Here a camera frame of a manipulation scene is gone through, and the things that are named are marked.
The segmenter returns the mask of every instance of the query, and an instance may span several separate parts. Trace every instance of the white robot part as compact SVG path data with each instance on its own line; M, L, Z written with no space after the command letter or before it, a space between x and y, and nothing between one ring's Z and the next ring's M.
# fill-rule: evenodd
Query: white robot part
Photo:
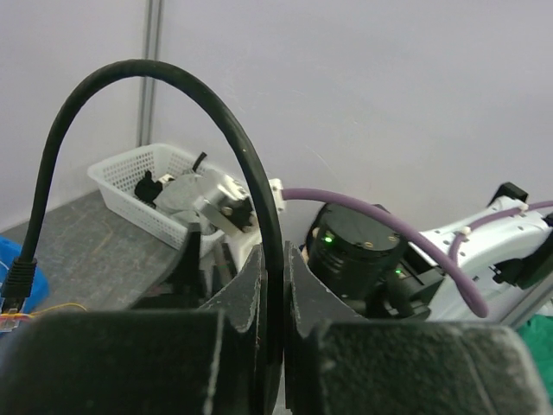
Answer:
M423 235L449 251L457 233L464 233L466 241L461 243L458 253L459 267L475 282L492 311L486 318L499 322L514 304L523 296L523 291L509 284L498 284L492 265L508 259L523 259L533 254L550 235L551 229L537 212L528 212L525 203L508 197L500 197L490 207L464 220L438 229L423 232ZM472 232L466 231L468 224L475 220L510 208L520 208L520 214L496 220ZM432 266L436 263L414 247ZM429 304L429 320L478 320L467 307L454 282L446 278Z
M240 235L243 229L238 229L227 216L232 214L230 205L250 197L245 187L236 179L215 170L198 176L197 185L202 197L194 204L195 210L226 235Z
M269 180L269 185L275 198L276 210L278 214L284 212L286 202L282 196L283 183L280 179ZM251 249L255 245L261 244L261 233L259 225L256 224L248 233L235 233L226 236L226 243L231 250L232 258L236 265L237 271L240 271L245 264L245 261L250 255Z

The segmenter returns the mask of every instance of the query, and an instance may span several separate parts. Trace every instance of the metal pole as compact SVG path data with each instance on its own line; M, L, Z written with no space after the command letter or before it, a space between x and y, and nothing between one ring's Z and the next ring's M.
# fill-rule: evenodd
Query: metal pole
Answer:
M531 319L553 296L553 274L536 285L524 299L518 303L501 321L501 323L518 329Z
M145 21L143 58L157 61L162 32L163 0L148 0ZM142 78L140 107L138 110L137 146L148 145L152 140L152 122L156 98L156 80Z

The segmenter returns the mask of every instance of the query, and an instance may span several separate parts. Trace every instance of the black cylindrical motor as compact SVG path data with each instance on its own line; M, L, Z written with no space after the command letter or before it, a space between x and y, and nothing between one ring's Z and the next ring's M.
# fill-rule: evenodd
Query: black cylindrical motor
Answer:
M407 247L389 227L339 205L327 205L317 226L308 267L341 298L366 299Z

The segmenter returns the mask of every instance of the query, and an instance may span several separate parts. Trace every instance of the gray table surface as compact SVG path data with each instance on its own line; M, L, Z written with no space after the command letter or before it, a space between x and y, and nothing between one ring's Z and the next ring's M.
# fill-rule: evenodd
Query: gray table surface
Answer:
M27 224L3 236L22 243ZM50 285L43 309L81 303L89 310L120 310L169 264L176 250L105 207L99 192L49 212L36 257ZM284 408L283 384L274 413Z

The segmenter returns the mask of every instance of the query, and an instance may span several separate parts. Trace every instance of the blue object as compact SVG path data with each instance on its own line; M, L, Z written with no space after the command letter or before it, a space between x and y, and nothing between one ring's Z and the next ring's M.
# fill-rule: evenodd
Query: blue object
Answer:
M11 263L15 257L19 256L20 252L20 245L0 236L0 283L3 284ZM48 297L49 292L50 289L48 288L46 277L44 277L44 274L39 268L36 268L31 297L27 298L27 301L23 305L22 312L26 314L30 313L40 302Z

